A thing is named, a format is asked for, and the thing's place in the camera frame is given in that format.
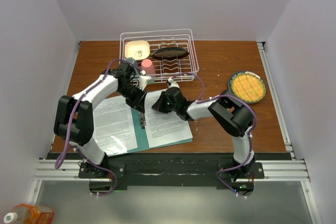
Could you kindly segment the grey-blue mug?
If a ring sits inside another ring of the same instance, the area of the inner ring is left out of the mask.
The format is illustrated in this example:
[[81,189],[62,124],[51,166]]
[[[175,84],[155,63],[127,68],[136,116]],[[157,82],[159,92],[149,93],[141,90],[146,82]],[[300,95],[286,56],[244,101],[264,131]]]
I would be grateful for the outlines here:
[[136,65],[136,66],[138,65],[137,61],[134,58],[132,58],[132,57],[125,58],[125,61],[127,61],[127,62],[129,62],[129,63],[131,63],[133,65]]

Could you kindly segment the teal file folder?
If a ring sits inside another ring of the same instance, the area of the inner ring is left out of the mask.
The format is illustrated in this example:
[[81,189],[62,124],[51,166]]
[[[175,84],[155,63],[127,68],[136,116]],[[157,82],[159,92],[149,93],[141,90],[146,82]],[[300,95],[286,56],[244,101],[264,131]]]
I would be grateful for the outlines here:
[[140,119],[139,119],[139,112],[135,109],[132,109],[132,108],[131,108],[131,111],[132,111],[133,124],[134,124],[134,129],[135,129],[135,135],[136,135],[138,148],[133,149],[133,150],[129,151],[128,153],[153,149],[153,148],[149,148],[146,131],[145,131],[145,129],[141,128]]

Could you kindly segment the printed paper sheet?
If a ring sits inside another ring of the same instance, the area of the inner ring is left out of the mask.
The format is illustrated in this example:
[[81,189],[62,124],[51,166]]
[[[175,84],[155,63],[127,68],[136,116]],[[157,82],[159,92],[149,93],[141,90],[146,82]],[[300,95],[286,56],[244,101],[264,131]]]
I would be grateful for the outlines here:
[[132,111],[124,97],[104,99],[94,109],[93,119],[95,142],[108,156],[138,148]]

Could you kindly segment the metal folder clip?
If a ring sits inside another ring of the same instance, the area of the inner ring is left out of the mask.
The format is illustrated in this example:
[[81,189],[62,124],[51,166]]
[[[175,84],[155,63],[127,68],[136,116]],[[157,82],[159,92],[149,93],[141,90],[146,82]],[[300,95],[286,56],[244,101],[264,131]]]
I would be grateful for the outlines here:
[[145,126],[146,126],[145,114],[140,112],[139,119],[140,119],[141,128],[145,129]]

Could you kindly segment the cream square bowl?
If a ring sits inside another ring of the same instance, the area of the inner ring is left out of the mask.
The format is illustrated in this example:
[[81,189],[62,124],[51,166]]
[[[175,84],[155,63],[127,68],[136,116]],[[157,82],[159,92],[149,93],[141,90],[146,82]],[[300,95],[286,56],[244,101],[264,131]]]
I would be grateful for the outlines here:
[[144,60],[150,55],[150,44],[145,40],[134,40],[126,43],[124,48],[125,58],[133,58],[136,61]]

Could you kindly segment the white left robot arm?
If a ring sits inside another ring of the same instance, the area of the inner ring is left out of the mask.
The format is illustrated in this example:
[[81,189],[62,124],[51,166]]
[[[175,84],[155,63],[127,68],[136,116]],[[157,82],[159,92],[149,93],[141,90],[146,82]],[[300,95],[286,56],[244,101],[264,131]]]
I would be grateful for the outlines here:
[[93,138],[94,109],[109,95],[117,92],[125,99],[126,105],[144,113],[146,86],[149,76],[144,70],[120,60],[116,69],[107,68],[98,79],[81,92],[63,95],[57,105],[54,134],[65,142],[64,149],[55,162],[59,169],[67,151],[74,147],[90,165],[90,171],[97,178],[112,175],[108,156]]

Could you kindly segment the yellow patterned round plate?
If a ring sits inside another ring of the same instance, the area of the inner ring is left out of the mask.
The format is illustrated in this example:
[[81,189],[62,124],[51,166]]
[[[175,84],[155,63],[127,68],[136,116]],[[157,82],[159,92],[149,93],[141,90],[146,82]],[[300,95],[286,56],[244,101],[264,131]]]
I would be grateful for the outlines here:
[[265,81],[250,71],[234,73],[228,81],[228,88],[235,96],[248,104],[260,102],[267,92]]

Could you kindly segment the remaining printed paper stack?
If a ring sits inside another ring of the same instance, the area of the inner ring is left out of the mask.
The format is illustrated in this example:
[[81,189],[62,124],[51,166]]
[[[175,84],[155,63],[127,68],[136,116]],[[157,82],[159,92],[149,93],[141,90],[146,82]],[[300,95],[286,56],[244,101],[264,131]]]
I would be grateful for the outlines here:
[[173,112],[165,114],[152,108],[160,94],[160,90],[149,92],[145,98],[145,131],[149,148],[191,142],[193,136],[188,122]]

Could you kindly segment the dark brown oval plate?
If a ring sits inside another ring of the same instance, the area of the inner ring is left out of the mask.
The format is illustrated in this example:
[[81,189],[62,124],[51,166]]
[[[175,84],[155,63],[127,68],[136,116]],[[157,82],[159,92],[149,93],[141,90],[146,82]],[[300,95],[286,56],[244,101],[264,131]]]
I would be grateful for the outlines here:
[[189,56],[190,53],[182,47],[165,47],[156,50],[152,58],[156,60],[182,59]]

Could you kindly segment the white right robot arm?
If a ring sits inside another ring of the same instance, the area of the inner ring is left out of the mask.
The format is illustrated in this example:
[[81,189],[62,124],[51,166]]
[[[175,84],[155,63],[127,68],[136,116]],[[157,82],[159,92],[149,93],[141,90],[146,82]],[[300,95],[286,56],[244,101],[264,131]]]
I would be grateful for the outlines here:
[[180,88],[172,87],[161,92],[152,109],[161,113],[174,112],[183,121],[213,117],[233,141],[234,166],[225,171],[234,171],[239,178],[246,178],[252,173],[255,162],[252,131],[257,124],[256,113],[231,91],[225,90],[203,101],[189,101]]

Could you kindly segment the right side aluminium rail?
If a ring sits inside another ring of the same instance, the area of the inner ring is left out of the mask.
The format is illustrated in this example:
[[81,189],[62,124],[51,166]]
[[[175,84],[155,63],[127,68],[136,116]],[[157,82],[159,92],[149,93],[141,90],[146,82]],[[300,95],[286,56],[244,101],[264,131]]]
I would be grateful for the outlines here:
[[268,81],[269,90],[272,96],[272,101],[275,106],[276,115],[277,115],[277,119],[280,125],[280,130],[281,130],[282,138],[284,140],[286,152],[289,152],[291,154],[292,159],[295,159],[295,154],[293,152],[292,143],[291,143],[288,131],[287,131],[286,123],[284,121],[282,109],[281,109],[279,99],[278,99],[278,94],[277,94],[274,81],[271,75],[271,71],[269,68],[267,55],[264,49],[264,44],[262,42],[256,42],[256,44],[257,44],[259,54],[261,57],[261,61],[262,61],[262,65],[263,65],[263,68],[266,74],[266,79]]

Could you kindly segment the pink cup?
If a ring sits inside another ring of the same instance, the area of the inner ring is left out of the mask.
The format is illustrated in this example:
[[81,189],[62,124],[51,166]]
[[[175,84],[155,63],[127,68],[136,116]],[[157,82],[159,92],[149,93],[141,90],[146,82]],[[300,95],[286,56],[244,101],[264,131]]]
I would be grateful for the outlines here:
[[141,62],[141,69],[144,70],[147,75],[156,74],[154,64],[150,59],[144,59]]

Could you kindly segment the orange drink bottle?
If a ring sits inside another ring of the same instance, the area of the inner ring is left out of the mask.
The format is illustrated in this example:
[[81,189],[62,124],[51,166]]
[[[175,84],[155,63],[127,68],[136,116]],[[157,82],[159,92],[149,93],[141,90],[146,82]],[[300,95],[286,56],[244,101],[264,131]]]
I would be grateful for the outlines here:
[[55,211],[46,206],[20,204],[3,218],[4,223],[51,224]]

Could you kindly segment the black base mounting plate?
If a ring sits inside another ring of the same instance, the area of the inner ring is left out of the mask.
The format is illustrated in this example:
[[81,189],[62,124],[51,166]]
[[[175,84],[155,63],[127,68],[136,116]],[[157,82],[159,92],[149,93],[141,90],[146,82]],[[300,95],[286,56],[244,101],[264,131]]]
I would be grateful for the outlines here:
[[228,153],[132,153],[108,158],[105,167],[115,173],[117,189],[129,186],[204,186],[224,189],[224,180],[234,188],[251,189],[245,182],[263,179],[260,162],[246,168],[234,167],[233,155]]

